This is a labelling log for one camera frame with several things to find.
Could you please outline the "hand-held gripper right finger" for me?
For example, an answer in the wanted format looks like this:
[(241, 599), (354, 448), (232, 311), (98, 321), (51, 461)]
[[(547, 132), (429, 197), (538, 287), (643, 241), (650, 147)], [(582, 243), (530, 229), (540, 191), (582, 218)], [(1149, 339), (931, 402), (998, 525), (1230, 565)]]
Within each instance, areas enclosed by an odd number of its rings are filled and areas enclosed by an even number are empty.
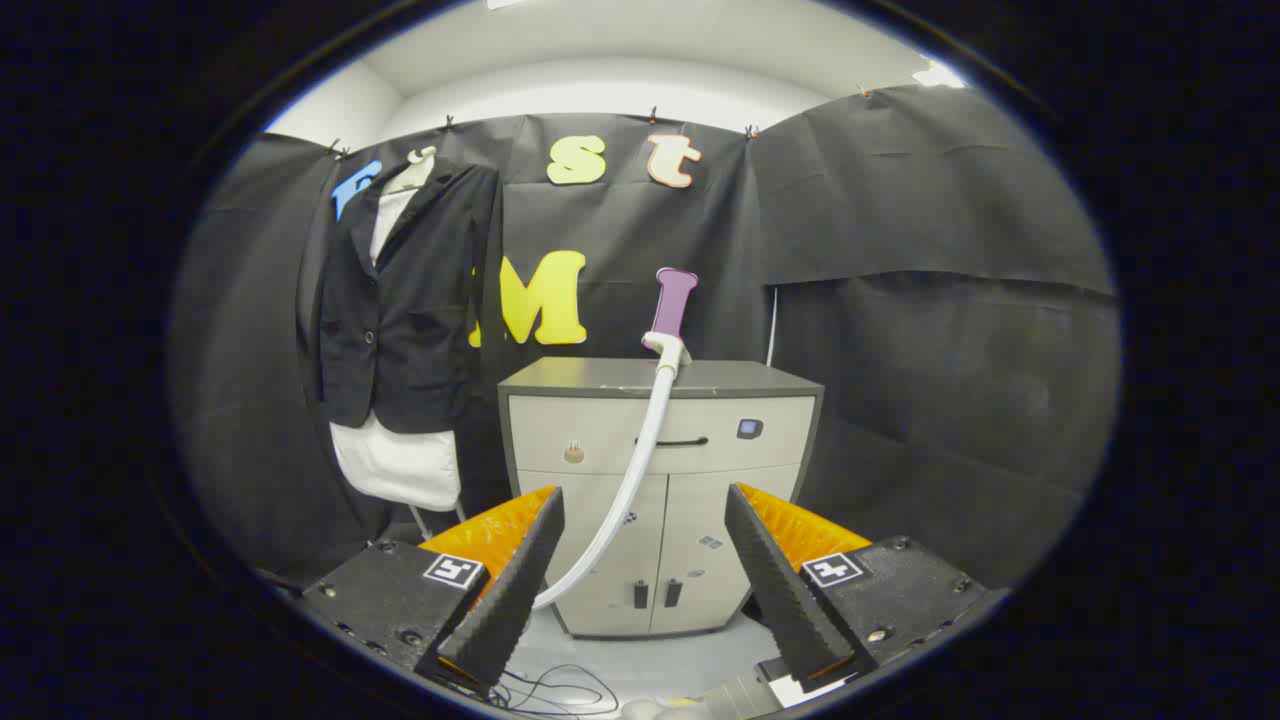
[(724, 525), (781, 661), (804, 691), (905, 664), (1009, 596), (909, 536), (870, 541), (753, 486)]

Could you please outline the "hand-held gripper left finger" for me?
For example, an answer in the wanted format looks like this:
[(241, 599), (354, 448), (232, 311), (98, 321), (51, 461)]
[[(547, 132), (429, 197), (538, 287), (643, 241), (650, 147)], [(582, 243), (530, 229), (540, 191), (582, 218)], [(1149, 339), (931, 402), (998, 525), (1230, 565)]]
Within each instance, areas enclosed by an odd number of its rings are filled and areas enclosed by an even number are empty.
[(515, 652), (563, 529), (562, 489), (545, 486), (421, 544), (376, 541), (301, 601), (369, 653), (485, 694)]

